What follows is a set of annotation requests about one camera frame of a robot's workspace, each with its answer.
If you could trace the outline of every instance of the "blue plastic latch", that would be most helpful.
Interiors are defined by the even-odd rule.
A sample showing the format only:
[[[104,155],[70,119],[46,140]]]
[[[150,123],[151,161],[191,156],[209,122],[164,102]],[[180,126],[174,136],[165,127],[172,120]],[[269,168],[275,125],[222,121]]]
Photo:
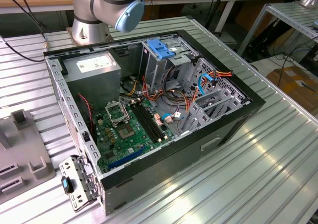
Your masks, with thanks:
[[[67,182],[66,179],[63,180],[63,186],[64,186],[65,188],[67,188],[67,186],[68,186],[68,182]]]
[[[158,54],[160,59],[167,59],[171,58],[175,55],[174,52],[171,52],[167,47],[166,44],[162,43],[159,39],[149,40],[147,42],[149,47]]]

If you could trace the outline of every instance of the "blue drive bay latch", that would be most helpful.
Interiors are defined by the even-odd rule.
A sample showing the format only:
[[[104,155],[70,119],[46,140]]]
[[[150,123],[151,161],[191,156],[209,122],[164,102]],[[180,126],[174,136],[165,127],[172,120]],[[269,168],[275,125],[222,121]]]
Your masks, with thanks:
[[[174,52],[171,52],[167,47],[166,44],[162,43],[159,39],[149,40],[147,42],[149,47],[158,54],[160,59],[167,59],[171,58],[175,55]]]

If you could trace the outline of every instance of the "table leg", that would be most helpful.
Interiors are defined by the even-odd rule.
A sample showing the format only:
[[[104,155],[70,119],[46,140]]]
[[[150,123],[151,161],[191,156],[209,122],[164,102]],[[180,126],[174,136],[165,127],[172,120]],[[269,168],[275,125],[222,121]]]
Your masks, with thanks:
[[[261,10],[261,12],[259,13],[258,17],[256,18],[253,26],[251,27],[251,29],[249,30],[247,36],[245,37],[243,43],[241,44],[239,50],[238,50],[238,55],[242,55],[244,50],[246,49],[246,47],[248,46],[248,44],[250,43],[253,35],[255,34],[257,28],[259,27],[260,23],[262,22],[263,18],[265,17],[265,14],[267,12],[267,6],[268,5],[264,5],[263,9]]]
[[[224,8],[224,11],[223,11],[222,16],[219,20],[219,23],[215,29],[215,32],[221,32],[221,30],[223,29],[223,26],[229,17],[229,14],[232,10],[234,3],[235,3],[235,0],[230,0],[227,2],[227,5]]]

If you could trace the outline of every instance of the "metal workbench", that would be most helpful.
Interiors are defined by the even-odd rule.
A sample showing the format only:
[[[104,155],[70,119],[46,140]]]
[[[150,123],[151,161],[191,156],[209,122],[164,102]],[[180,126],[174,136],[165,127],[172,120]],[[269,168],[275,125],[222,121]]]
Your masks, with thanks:
[[[263,18],[267,13],[272,14],[281,21],[295,28],[299,34],[304,34],[314,41],[318,41],[318,29],[313,27],[313,23],[318,21],[318,8],[308,9],[304,8],[297,2],[291,3],[276,3],[276,4],[266,4],[264,5],[262,11],[256,18],[253,26],[249,30],[247,36],[245,37],[242,45],[238,50],[238,54],[242,55],[248,44],[250,43],[253,35],[255,34],[257,28],[261,24]]]
[[[98,202],[74,213],[58,164],[77,153],[44,63],[35,64],[0,43],[0,118],[31,111],[57,170],[55,178],[0,205],[0,223],[306,223],[318,208],[318,121],[286,97],[195,20],[141,22],[115,39],[185,29],[266,104],[230,142],[106,217]],[[67,32],[47,34],[53,49],[73,46]],[[8,39],[41,57],[40,35]]]

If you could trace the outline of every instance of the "green circuit board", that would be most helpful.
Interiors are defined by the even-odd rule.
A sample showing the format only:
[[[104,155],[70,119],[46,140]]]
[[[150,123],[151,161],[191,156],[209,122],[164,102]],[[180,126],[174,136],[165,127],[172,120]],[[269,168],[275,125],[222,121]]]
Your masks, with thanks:
[[[150,116],[153,116],[155,110],[148,100],[142,101],[142,106],[145,107]],[[168,128],[165,130],[159,128],[166,136],[166,139],[154,143],[135,116],[130,105],[126,104],[125,108],[130,120],[128,123],[119,123],[116,127],[113,126],[106,109],[99,111],[94,116],[97,129],[97,148],[101,154],[97,164],[102,172],[108,172],[114,168],[112,165],[119,160],[123,163],[129,162],[174,138],[173,133]],[[117,108],[108,110],[108,112],[111,114],[112,119],[123,115],[122,111]]]

